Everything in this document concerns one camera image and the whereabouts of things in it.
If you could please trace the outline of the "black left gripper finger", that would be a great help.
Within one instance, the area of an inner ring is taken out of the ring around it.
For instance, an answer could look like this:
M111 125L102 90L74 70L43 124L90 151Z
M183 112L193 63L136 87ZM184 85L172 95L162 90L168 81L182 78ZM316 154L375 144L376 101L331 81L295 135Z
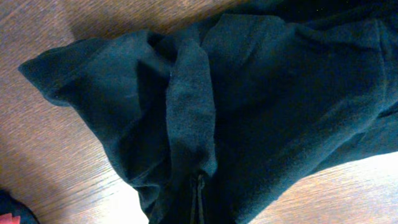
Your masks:
M205 186L205 182L203 180L203 174L198 176L198 223L205 224L205 216L204 216L204 208L203 208L203 188Z
M197 223L197 178L192 176L190 179L190 186L192 189L192 205L190 209L190 224Z

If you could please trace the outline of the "dark teal t-shirt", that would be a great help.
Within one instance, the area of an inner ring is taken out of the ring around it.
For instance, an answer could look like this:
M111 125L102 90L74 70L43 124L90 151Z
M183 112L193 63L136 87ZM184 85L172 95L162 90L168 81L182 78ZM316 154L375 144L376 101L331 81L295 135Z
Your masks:
M397 2L254 1L169 35L48 50L19 71L71 106L151 223L248 223L298 180L397 150Z

